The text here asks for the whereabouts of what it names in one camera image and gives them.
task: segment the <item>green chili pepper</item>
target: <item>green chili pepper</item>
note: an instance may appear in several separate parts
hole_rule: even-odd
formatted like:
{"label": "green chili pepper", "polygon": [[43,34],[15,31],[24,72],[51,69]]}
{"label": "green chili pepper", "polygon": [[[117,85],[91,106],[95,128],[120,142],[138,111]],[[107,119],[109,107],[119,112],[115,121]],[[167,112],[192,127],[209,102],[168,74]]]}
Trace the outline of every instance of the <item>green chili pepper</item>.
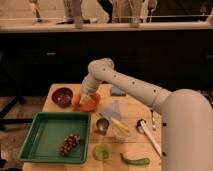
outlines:
{"label": "green chili pepper", "polygon": [[120,153],[121,160],[125,162],[126,164],[132,164],[132,165],[148,165],[150,163],[149,158],[142,158],[137,160],[130,160],[124,157],[122,153]]}

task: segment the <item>wooden tabletop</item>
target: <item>wooden tabletop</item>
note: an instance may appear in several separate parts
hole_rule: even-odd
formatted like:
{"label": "wooden tabletop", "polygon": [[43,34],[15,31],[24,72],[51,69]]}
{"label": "wooden tabletop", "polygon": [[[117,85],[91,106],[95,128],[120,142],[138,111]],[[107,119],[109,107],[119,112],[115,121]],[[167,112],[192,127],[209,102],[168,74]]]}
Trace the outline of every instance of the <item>wooden tabletop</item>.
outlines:
{"label": "wooden tabletop", "polygon": [[[72,106],[67,108],[58,107],[51,99],[52,93],[61,87],[68,87],[72,89],[74,94],[80,92],[80,84],[52,84],[48,96],[46,98],[43,111],[44,112],[72,112]],[[110,96],[111,84],[102,84],[98,93],[101,95],[101,101],[97,109],[91,112],[91,128],[89,137],[89,146],[87,160],[84,164],[71,165],[71,164],[47,164],[47,163],[28,163],[23,165],[24,171],[161,171],[161,158],[154,150],[149,139],[136,131],[135,125],[137,120],[143,118],[147,121],[147,126],[161,145],[161,116],[155,113],[156,131],[152,130],[151,113],[148,107],[141,102],[135,100],[129,95],[126,96]],[[117,143],[109,127],[106,136],[102,136],[96,132],[96,121],[101,118],[100,112],[114,100],[119,101],[120,114],[122,120],[126,122],[131,129],[131,136],[126,138],[125,143]],[[100,143],[108,143],[112,147],[112,156],[109,160],[101,162],[95,160],[93,157],[93,150],[96,145]],[[132,166],[123,163],[120,160],[120,153],[123,153],[129,159],[139,159],[148,157],[151,163],[147,166]]]}

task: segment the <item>brown bowl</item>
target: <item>brown bowl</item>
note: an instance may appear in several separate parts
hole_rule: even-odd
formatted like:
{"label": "brown bowl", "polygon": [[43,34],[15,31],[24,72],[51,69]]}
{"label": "brown bowl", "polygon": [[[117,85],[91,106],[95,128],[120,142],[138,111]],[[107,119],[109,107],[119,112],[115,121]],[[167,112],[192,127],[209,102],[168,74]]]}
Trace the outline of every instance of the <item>brown bowl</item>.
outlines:
{"label": "brown bowl", "polygon": [[71,105],[73,92],[67,87],[62,87],[55,90],[52,94],[52,100],[58,106],[65,108]]}

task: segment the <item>wall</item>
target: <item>wall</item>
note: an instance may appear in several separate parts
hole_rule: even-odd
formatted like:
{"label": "wall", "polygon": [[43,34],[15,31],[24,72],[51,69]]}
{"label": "wall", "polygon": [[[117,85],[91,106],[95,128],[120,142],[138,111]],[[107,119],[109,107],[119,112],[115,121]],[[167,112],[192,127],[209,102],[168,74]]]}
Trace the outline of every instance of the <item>wall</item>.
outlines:
{"label": "wall", "polygon": [[88,63],[103,57],[112,58],[117,71],[169,90],[213,88],[213,30],[23,33],[0,39],[3,65],[23,94],[46,94],[55,82],[81,83]]}

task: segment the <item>green plastic tray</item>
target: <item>green plastic tray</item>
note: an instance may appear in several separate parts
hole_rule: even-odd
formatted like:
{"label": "green plastic tray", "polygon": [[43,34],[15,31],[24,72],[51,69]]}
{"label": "green plastic tray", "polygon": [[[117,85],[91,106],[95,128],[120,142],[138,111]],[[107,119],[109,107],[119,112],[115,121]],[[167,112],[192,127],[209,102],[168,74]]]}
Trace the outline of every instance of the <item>green plastic tray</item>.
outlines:
{"label": "green plastic tray", "polygon": [[[73,163],[86,161],[90,132],[90,114],[82,112],[40,112],[21,148],[23,162]],[[70,133],[80,135],[80,143],[67,157],[60,155],[60,146]]]}

